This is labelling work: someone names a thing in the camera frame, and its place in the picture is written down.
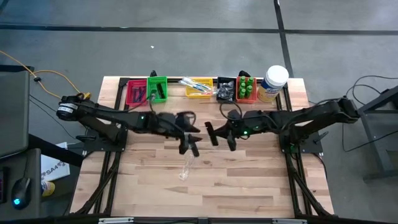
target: gray concrete floor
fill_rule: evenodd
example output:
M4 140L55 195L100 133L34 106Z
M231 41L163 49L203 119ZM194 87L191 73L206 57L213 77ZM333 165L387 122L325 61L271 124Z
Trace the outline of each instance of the gray concrete floor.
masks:
M280 6L286 29L398 29L398 1L393 0L280 0ZM13 0L0 15L0 23L277 28L272 0ZM311 101L342 96L363 75L398 77L396 36L288 35L287 43L294 75L304 78ZM262 77L271 65L284 65L279 34L2 30L0 49L36 70L68 75L80 90L92 92L94 100L106 75L148 75L157 70L167 76L235 76L245 70ZM0 57L0 64L14 62ZM42 77L49 90L75 94L62 78ZM362 83L383 91L396 86L398 80L369 78ZM32 95L56 108L57 99L33 82L30 89ZM370 89L357 89L358 98L365 102L377 96ZM77 123L62 124L73 135L84 133ZM50 142L76 141L34 105L30 106L29 125L32 134ZM336 214L398 222L398 179L365 184L362 177L376 171L370 148L345 153L341 125L326 129L330 133L322 144ZM360 122L346 125L345 133L346 148L367 141ZM67 198L51 203L48 213L59 215L66 204Z

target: red basket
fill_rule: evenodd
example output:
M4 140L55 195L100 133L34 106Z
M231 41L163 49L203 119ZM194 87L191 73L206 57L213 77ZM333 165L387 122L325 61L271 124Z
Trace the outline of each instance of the red basket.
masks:
M253 90L249 98L239 99L239 85L240 85L241 77L236 78L236 102L237 103L254 103L257 100L257 80L253 78Z
M126 104L129 106L137 106L147 98L147 80L130 80L127 82Z

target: wooden tabletop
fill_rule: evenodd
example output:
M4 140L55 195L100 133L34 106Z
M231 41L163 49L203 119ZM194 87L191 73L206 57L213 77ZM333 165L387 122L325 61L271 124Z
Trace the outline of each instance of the wooden tabletop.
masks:
M98 103L114 107L119 78L104 77ZM308 107L303 79L291 78L288 84L293 109ZM125 101L125 92L121 104ZM194 135L203 138L197 143L200 157L195 159L187 180L182 181L178 175L185 157L178 153L179 141L130 131L119 167L112 216L294 216L286 163L280 153L277 135L267 133L253 135L247 141L237 139L234 152L229 150L225 139L218 138L220 145L212 146L205 122L211 121L215 129L226 122L216 100L188 99L185 87L178 83L169 83L168 94L167 102L154 104L154 110L196 112L195 126L201 132ZM225 113L233 109L232 105L224 106ZM276 110L275 101L240 106L243 111ZM149 107L142 106L138 110L147 111ZM83 161L71 212L81 208L97 187L103 157L103 152L94 152ZM315 156L304 154L303 166L308 188L324 208L333 213L322 164ZM304 211L300 190L298 195Z

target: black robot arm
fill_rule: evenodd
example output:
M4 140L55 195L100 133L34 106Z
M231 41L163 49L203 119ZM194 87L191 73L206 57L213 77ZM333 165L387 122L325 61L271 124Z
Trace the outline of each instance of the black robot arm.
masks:
M117 144L126 134L121 129L129 129L135 133L149 133L180 140L179 153L185 154L191 147L193 155L199 156L195 142L201 138L192 136L200 130L190 124L190 112L155 113L154 111L119 111L84 100L81 95L63 96L57 110L57 116L64 121L78 121L82 125L94 129L111 142ZM114 124L104 124L99 119Z
M236 138L272 132L286 138L284 141L288 144L300 144L310 134L329 125L354 123L359 119L355 104L345 96L322 102L297 111L247 111L243 116L237 110L232 110L228 113L224 126L214 130L210 122L205 124L214 146L218 145L216 137L221 137L227 139L229 148L235 151ZM306 121L311 122L302 126L295 125Z

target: white plastic jar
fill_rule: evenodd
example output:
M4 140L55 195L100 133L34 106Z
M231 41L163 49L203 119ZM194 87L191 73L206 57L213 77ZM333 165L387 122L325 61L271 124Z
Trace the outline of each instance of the white plastic jar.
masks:
M271 66L260 84L257 97L263 102L274 100L288 79L289 72L286 68L280 65Z

